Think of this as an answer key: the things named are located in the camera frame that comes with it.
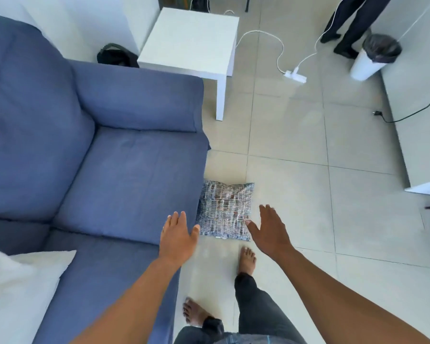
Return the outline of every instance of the white pillow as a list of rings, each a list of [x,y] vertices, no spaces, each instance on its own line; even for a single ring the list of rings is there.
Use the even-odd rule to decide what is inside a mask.
[[[0,252],[0,344],[32,344],[74,251]]]

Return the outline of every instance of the blue sofa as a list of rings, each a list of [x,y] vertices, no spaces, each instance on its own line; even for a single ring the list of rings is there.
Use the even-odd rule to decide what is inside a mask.
[[[208,140],[201,79],[64,59],[0,17],[0,250],[77,250],[34,344],[67,344],[196,219]],[[149,343],[172,341],[178,273]]]

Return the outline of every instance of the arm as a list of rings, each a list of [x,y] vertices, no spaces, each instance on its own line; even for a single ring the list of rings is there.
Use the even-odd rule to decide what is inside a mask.
[[[259,207],[261,227],[247,221],[258,248],[285,272],[327,344],[430,344],[430,339],[312,264],[290,243],[269,205]]]
[[[100,125],[202,132],[199,77],[69,60],[80,104]]]
[[[174,212],[161,233],[159,257],[119,300],[71,344],[146,344],[167,286],[194,253],[199,226],[188,234],[186,214]]]

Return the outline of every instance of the sofa armrest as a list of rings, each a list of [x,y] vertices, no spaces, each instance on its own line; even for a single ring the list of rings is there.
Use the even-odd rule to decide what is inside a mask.
[[[204,83],[194,76],[69,60],[80,104],[106,127],[202,132]]]

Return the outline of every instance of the black cable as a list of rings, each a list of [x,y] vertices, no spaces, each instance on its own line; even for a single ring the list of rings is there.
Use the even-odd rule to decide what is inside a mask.
[[[403,117],[402,119],[399,119],[399,120],[397,120],[397,121],[386,121],[386,119],[384,118],[384,116],[383,116],[383,114],[382,114],[382,111],[376,111],[376,112],[373,112],[373,115],[375,115],[375,116],[381,116],[381,117],[382,117],[382,119],[384,120],[384,122],[386,122],[386,123],[396,123],[396,122],[403,121],[403,120],[405,120],[406,118],[409,118],[409,117],[411,117],[411,116],[413,116],[413,115],[416,115],[416,114],[418,114],[419,112],[422,112],[423,110],[428,109],[429,107],[430,107],[430,103],[429,103],[426,107],[424,107],[423,109],[420,109],[419,111],[416,111],[416,112],[414,112],[414,113],[410,114],[409,116]]]

